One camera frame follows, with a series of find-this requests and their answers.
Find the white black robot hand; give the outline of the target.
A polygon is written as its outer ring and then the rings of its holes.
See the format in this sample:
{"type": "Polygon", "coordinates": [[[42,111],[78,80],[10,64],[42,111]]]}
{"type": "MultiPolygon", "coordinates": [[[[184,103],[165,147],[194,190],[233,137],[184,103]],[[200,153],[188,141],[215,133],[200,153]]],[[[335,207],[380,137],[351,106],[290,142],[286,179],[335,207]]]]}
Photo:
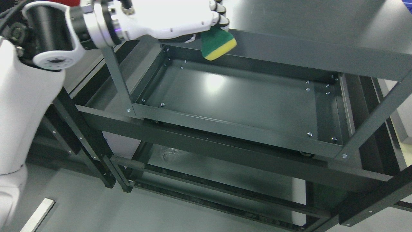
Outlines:
{"type": "Polygon", "coordinates": [[[219,0],[133,0],[133,13],[127,15],[114,0],[122,36],[130,41],[149,35],[168,40],[208,31],[212,26],[228,30],[226,8],[219,0]]]}

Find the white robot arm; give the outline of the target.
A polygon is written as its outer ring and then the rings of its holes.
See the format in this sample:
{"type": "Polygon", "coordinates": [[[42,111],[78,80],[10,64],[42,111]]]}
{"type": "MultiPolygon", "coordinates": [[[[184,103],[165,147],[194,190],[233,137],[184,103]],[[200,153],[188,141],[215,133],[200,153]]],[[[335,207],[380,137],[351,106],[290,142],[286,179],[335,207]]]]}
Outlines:
{"type": "Polygon", "coordinates": [[[25,0],[1,13],[1,31],[21,13],[34,37],[35,54],[22,60],[17,45],[1,37],[1,226],[15,214],[25,187],[25,161],[37,128],[63,88],[65,69],[85,53],[81,41],[94,6],[25,0]]]}

